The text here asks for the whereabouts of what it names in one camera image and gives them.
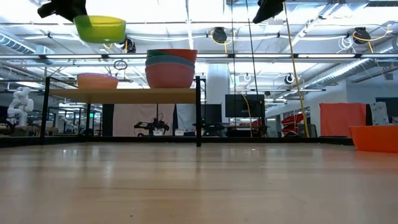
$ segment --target ceiling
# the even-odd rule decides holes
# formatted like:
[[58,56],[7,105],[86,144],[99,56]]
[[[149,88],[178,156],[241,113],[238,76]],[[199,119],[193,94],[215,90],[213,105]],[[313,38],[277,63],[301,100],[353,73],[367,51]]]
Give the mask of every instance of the ceiling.
[[[75,26],[66,19],[52,15],[44,19],[36,13],[40,0],[1,0],[0,32],[13,34],[16,38],[28,44],[44,45],[56,54],[111,54],[123,52],[121,49],[100,44],[89,44],[78,38]],[[281,12],[275,18],[261,24],[248,23],[256,15],[258,5],[255,1],[225,0],[87,0],[86,8],[90,15],[119,17],[127,21],[126,34],[137,46],[137,53],[145,53],[148,49],[197,49],[200,54],[224,53],[290,53],[286,16]],[[381,37],[386,33],[387,25],[391,25],[389,33],[374,45],[389,40],[398,32],[396,25],[396,7],[365,7],[366,1],[356,4],[336,4],[333,9],[327,1],[288,1],[287,14],[290,32],[294,41],[295,53],[350,53],[369,50],[367,45],[353,44],[348,50],[342,50],[342,38],[347,32],[352,33],[355,27],[365,27],[372,38]],[[233,42],[226,46],[215,44],[208,34],[214,27],[224,27],[228,37]],[[2,54],[17,54],[17,52],[0,46]],[[210,62],[202,61],[196,64],[196,73],[207,73]],[[247,74],[253,76],[253,65],[250,62],[237,62],[234,69],[229,63],[231,74],[240,76],[238,85],[250,86],[245,81]],[[130,60],[126,73],[120,78],[134,80],[139,86],[145,85],[142,74],[144,60]],[[327,68],[335,63],[307,63],[296,65],[301,77],[307,74],[319,73],[321,68]],[[283,78],[293,73],[291,63],[256,62],[256,75],[259,86],[278,88],[284,84]],[[44,69],[27,67],[26,69],[43,74]],[[103,65],[66,67],[55,72],[59,78],[75,77],[83,72],[108,73]]]

